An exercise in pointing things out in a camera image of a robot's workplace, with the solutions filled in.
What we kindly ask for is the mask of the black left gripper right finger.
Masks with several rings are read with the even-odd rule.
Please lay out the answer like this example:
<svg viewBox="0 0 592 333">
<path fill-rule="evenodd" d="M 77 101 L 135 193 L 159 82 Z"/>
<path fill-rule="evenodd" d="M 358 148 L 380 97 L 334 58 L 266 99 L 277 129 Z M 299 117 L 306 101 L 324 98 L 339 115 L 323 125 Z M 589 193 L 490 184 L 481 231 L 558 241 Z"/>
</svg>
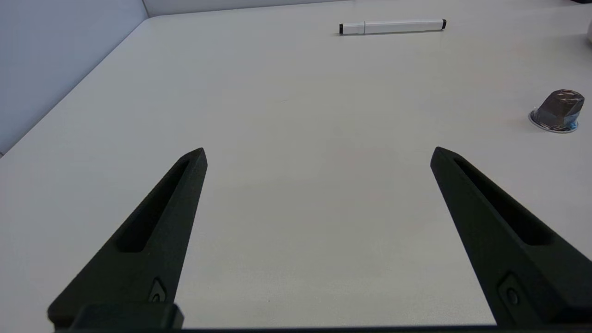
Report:
<svg viewBox="0 0 592 333">
<path fill-rule="evenodd" d="M 431 170 L 500 327 L 590 327 L 592 264 L 459 154 Z"/>
</svg>

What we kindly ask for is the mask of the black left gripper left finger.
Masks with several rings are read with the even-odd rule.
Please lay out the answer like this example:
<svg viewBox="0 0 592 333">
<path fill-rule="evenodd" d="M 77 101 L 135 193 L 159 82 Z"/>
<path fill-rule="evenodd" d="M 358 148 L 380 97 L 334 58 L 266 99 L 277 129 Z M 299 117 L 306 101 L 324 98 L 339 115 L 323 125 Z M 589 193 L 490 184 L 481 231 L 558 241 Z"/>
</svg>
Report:
<svg viewBox="0 0 592 333">
<path fill-rule="evenodd" d="M 207 158 L 175 162 L 47 310 L 57 331 L 180 329 L 175 304 Z"/>
</svg>

